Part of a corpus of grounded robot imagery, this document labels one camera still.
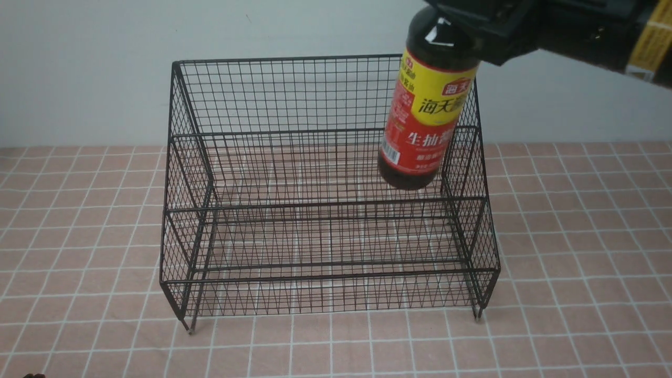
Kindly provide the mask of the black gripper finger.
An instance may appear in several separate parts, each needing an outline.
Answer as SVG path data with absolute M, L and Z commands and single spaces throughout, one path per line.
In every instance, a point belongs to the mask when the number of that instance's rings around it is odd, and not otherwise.
M 538 49 L 540 1 L 428 1 L 473 39 L 479 60 L 501 66 Z

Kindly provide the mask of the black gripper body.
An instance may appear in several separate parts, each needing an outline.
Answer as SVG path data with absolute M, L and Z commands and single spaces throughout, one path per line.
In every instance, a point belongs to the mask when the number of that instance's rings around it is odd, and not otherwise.
M 530 16 L 538 49 L 670 88 L 670 1 L 534 1 Z

